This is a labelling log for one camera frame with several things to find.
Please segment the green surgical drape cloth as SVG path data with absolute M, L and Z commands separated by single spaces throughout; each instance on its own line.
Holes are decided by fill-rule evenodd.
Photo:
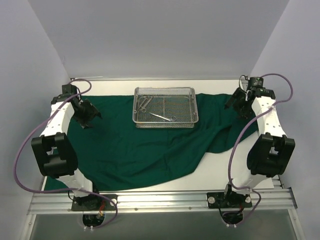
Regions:
M 101 118 L 83 129 L 72 120 L 67 136 L 78 167 L 100 191 L 132 190 L 174 180 L 224 188 L 229 150 L 248 124 L 232 108 L 227 94 L 198 94 L 199 120 L 193 128 L 137 128 L 130 95 L 90 96 Z M 250 125 L 242 140 L 257 132 Z

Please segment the wire mesh instrument tray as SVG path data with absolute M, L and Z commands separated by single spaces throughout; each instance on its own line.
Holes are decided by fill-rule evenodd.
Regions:
M 140 96 L 153 96 L 146 112 L 134 113 Z M 167 121 L 149 113 L 164 117 L 176 117 Z M 137 87 L 134 90 L 132 121 L 141 129 L 193 128 L 199 121 L 196 93 L 192 87 Z

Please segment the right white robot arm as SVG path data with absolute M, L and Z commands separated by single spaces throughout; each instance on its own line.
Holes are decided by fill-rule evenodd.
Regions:
M 253 123 L 257 123 L 259 134 L 247 154 L 244 173 L 237 178 L 228 177 L 229 189 L 222 193 L 223 203 L 227 206 L 234 206 L 240 201 L 240 195 L 248 195 L 260 182 L 283 174 L 289 163 L 296 143 L 282 129 L 276 104 L 278 101 L 272 90 L 238 87 L 224 106 L 226 109 L 233 107 L 242 117 L 252 118 L 240 132 L 237 144 Z

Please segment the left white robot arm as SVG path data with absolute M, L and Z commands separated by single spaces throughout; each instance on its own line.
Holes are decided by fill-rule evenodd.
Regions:
M 95 117 L 102 118 L 98 109 L 88 100 L 76 95 L 75 85 L 62 86 L 62 94 L 51 101 L 51 119 L 39 137 L 31 140 L 31 147 L 43 176 L 63 183 L 73 192 L 74 200 L 82 201 L 90 210 L 100 206 L 101 197 L 95 193 L 94 184 L 78 168 L 78 157 L 67 133 L 71 120 L 75 120 L 82 129 L 91 128 Z

